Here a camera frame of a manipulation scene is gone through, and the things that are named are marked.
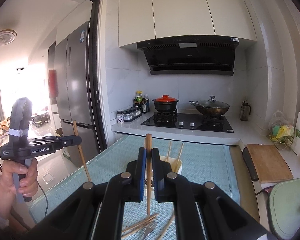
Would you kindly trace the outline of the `grey refrigerator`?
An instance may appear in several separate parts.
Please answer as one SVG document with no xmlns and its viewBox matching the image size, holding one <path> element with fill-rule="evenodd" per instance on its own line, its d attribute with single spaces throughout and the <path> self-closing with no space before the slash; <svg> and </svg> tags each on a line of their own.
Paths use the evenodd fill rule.
<svg viewBox="0 0 300 240">
<path fill-rule="evenodd" d="M 88 36 L 87 21 L 66 36 L 55 49 L 56 101 L 62 132 L 64 136 L 74 135 L 73 122 L 77 123 L 85 161 L 100 152 L 88 92 Z"/>
</svg>

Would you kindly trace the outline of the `black gas stove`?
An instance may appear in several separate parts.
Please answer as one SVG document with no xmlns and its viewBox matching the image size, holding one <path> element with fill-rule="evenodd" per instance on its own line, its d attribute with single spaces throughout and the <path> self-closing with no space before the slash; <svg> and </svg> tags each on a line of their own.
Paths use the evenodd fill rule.
<svg viewBox="0 0 300 240">
<path fill-rule="evenodd" d="M 153 116 L 142 123 L 144 126 L 189 129 L 208 132 L 234 133 L 228 120 L 224 116 L 211 118 L 202 114 L 155 112 Z"/>
</svg>

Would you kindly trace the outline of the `yellow green plastic bag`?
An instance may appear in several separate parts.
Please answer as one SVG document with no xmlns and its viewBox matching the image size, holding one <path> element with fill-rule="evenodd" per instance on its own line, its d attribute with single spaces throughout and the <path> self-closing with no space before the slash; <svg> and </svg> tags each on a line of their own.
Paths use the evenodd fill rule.
<svg viewBox="0 0 300 240">
<path fill-rule="evenodd" d="M 269 139 L 283 146 L 283 148 L 290 148 L 295 134 L 295 128 L 285 118 L 284 114 L 277 110 L 268 124 Z"/>
</svg>

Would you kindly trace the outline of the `soy sauce bottles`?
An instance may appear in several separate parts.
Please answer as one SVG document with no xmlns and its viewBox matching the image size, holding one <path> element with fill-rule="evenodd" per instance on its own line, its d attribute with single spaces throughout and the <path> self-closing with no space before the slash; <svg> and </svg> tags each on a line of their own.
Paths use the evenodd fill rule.
<svg viewBox="0 0 300 240">
<path fill-rule="evenodd" d="M 137 90 L 134 98 L 134 107 L 137 107 L 141 113 L 150 112 L 148 95 L 143 95 L 142 91 Z"/>
</svg>

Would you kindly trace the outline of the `wooden cutting board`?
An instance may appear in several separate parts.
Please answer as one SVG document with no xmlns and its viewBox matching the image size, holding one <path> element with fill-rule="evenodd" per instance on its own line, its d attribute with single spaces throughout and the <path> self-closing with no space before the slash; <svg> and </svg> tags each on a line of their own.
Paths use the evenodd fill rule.
<svg viewBox="0 0 300 240">
<path fill-rule="evenodd" d="M 274 145 L 247 144 L 247 149 L 261 184 L 293 179 L 289 166 Z"/>
</svg>

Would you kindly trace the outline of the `black wok glass lid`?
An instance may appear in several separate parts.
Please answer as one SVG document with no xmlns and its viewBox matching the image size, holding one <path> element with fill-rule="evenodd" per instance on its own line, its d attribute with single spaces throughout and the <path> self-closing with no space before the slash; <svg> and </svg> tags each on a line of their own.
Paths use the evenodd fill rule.
<svg viewBox="0 0 300 240">
<path fill-rule="evenodd" d="M 214 95 L 211 95 L 209 100 L 189 101 L 189 104 L 202 115 L 212 118 L 223 116 L 230 108 L 229 104 L 215 100 Z"/>
</svg>

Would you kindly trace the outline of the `teal woven table mat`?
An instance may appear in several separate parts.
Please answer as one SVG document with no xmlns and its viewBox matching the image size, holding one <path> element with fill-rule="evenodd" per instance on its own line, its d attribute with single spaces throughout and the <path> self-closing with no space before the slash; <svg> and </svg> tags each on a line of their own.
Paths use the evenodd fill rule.
<svg viewBox="0 0 300 240">
<path fill-rule="evenodd" d="M 139 148 L 144 146 L 144 142 L 143 137 L 125 135 L 91 159 L 87 167 L 92 182 L 94 184 L 105 183 L 113 176 L 125 171 L 127 164 L 137 159 Z M 229 146 L 172 141 L 170 157 L 177 159 L 182 143 L 184 143 L 184 148 L 180 157 L 183 163 L 181 175 L 198 184 L 212 181 L 236 203 L 239 203 L 240 194 Z M 153 139 L 152 146 L 159 149 L 160 155 L 166 156 L 169 141 Z M 86 180 L 84 169 L 79 168 L 47 190 L 45 196 L 34 200 L 29 207 L 29 213 L 34 222 L 39 223 Z"/>
</svg>

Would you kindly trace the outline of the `green chair seat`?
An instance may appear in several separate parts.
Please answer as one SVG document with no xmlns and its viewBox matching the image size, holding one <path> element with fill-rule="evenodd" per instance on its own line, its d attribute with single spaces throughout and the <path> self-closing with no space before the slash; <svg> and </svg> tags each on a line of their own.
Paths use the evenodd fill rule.
<svg viewBox="0 0 300 240">
<path fill-rule="evenodd" d="M 300 230 L 300 178 L 276 184 L 268 195 L 268 221 L 279 239 L 293 239 Z"/>
</svg>

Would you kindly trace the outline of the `black range hood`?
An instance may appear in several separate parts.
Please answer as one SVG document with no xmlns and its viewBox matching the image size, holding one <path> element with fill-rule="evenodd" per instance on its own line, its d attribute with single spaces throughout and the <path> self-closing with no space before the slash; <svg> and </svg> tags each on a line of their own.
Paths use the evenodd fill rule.
<svg viewBox="0 0 300 240">
<path fill-rule="evenodd" d="M 150 73 L 157 74 L 234 74 L 236 37 L 185 35 L 141 41 Z"/>
</svg>

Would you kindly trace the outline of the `black pot orange lid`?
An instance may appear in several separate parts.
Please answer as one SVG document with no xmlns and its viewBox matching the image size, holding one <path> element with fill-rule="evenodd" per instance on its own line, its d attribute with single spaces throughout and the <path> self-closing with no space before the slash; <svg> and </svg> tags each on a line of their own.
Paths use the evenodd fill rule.
<svg viewBox="0 0 300 240">
<path fill-rule="evenodd" d="M 160 98 L 156 98 L 152 100 L 154 103 L 154 108 L 158 112 L 166 113 L 173 112 L 177 109 L 178 99 L 169 97 L 169 95 L 163 95 Z"/>
</svg>

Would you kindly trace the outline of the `white spice jar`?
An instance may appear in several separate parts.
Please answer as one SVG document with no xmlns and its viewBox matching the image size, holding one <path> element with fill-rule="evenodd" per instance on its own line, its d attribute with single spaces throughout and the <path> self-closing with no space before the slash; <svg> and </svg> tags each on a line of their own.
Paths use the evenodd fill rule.
<svg viewBox="0 0 300 240">
<path fill-rule="evenodd" d="M 117 123 L 118 124 L 124 123 L 123 111 L 117 111 L 116 112 L 116 118 L 117 118 Z"/>
</svg>

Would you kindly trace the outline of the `cream utensil holder box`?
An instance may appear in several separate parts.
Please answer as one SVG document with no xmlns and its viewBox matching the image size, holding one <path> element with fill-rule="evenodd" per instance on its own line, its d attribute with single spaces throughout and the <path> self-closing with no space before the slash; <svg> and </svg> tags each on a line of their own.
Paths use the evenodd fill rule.
<svg viewBox="0 0 300 240">
<path fill-rule="evenodd" d="M 160 155 L 160 160 L 170 163 L 172 171 L 177 174 L 181 174 L 183 163 L 180 159 L 177 160 L 175 158 L 169 157 L 169 159 L 167 160 L 166 156 Z M 155 199 L 153 176 L 151 177 L 151 198 Z"/>
</svg>

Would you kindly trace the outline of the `glass french press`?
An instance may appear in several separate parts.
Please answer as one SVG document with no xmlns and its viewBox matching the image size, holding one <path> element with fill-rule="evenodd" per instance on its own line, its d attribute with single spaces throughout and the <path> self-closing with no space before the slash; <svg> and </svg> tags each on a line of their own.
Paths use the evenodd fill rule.
<svg viewBox="0 0 300 240">
<path fill-rule="evenodd" d="M 243 103 L 241 104 L 239 119 L 241 121 L 248 121 L 250 115 L 251 115 L 251 106 L 249 105 L 249 103 L 243 101 Z"/>
</svg>

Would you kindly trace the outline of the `steel fork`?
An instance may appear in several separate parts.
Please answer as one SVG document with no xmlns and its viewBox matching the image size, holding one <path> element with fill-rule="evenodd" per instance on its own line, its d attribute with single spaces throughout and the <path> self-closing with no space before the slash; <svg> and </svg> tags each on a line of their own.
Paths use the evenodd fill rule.
<svg viewBox="0 0 300 240">
<path fill-rule="evenodd" d="M 146 237 L 156 228 L 156 226 L 157 226 L 157 221 L 155 220 L 147 224 L 142 240 L 145 240 Z"/>
</svg>

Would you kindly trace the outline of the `seasoning jar rack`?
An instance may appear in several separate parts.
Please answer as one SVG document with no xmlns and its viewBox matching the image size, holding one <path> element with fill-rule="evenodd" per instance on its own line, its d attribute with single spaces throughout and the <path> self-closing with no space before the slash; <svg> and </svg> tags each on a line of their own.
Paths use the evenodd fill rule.
<svg viewBox="0 0 300 240">
<path fill-rule="evenodd" d="M 132 122 L 135 119 L 142 116 L 142 112 L 139 107 L 131 107 L 124 111 L 122 111 L 123 114 L 123 121 L 124 122 Z"/>
</svg>

